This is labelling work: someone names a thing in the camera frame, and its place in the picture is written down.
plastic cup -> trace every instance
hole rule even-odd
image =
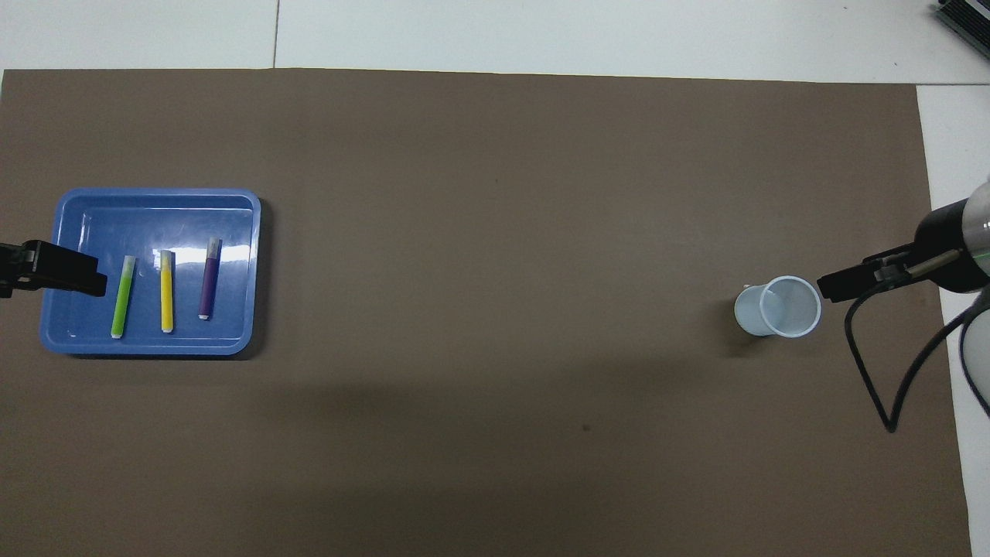
[[[803,278],[777,277],[748,287],[736,298],[736,321],[742,330],[757,337],[804,336],[821,318],[818,291]]]

yellow marker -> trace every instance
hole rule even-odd
[[[161,250],[161,332],[172,332],[172,266],[175,254]]]

black device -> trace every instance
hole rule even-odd
[[[891,411],[887,413],[856,346],[852,317],[870,297],[922,280],[931,280],[953,292],[982,290],[982,294],[969,309],[936,333],[918,354],[905,373]],[[990,181],[978,187],[968,199],[926,215],[910,244],[869,256],[856,266],[825,275],[818,279],[818,287],[822,297],[832,302],[855,300],[845,314],[845,339],[880,420],[893,433],[908,388],[928,356],[960,326],[961,353],[969,326],[990,308]],[[983,395],[990,394],[990,366],[970,369],[963,354],[962,368],[973,394],[990,417],[990,405]]]
[[[20,246],[0,244],[0,298],[16,290],[58,288],[93,296],[107,291],[107,276],[96,272],[94,257],[43,240]]]
[[[939,0],[935,15],[990,57],[990,0]]]

brown paper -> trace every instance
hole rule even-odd
[[[0,300],[7,555],[968,555],[945,351],[886,433],[826,302],[928,211],[915,90],[341,70],[8,70],[0,224],[80,186],[264,200],[237,360],[96,360]],[[940,327],[861,311],[890,402]]]

